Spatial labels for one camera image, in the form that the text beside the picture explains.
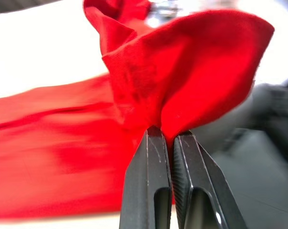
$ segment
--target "red cloth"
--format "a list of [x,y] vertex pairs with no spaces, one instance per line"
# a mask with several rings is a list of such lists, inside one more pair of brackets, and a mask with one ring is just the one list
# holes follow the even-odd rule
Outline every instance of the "red cloth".
[[273,33],[237,11],[207,11],[156,30],[146,0],[85,0],[110,74],[0,99],[0,218],[120,210],[143,132],[175,135],[247,96]]

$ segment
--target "red garment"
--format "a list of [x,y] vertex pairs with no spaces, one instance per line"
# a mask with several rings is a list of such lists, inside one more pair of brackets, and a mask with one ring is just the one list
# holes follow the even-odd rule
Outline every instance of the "red garment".
[[207,11],[156,30],[146,0],[85,0],[110,74],[0,99],[0,218],[120,210],[143,132],[215,120],[247,96],[273,33],[237,11]]

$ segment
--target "crumpled fabric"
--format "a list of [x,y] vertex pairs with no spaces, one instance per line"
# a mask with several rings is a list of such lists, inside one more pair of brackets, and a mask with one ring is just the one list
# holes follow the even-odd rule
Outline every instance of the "crumpled fabric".
[[85,0],[109,74],[0,99],[0,218],[119,211],[145,129],[169,148],[249,93],[273,27],[234,10],[157,29],[146,0]]

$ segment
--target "gray floor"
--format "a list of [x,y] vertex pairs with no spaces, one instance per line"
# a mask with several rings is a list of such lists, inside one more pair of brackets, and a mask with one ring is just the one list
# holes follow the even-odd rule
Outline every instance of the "gray floor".
[[288,163],[264,132],[247,131],[227,152],[216,152],[213,158],[249,229],[284,228],[288,222]]

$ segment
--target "red fabric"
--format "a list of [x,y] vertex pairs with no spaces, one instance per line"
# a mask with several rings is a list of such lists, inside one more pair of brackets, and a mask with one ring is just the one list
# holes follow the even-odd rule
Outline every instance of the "red fabric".
[[110,74],[0,99],[0,218],[118,211],[143,132],[215,120],[247,96],[273,27],[207,11],[156,30],[147,1],[85,0]]

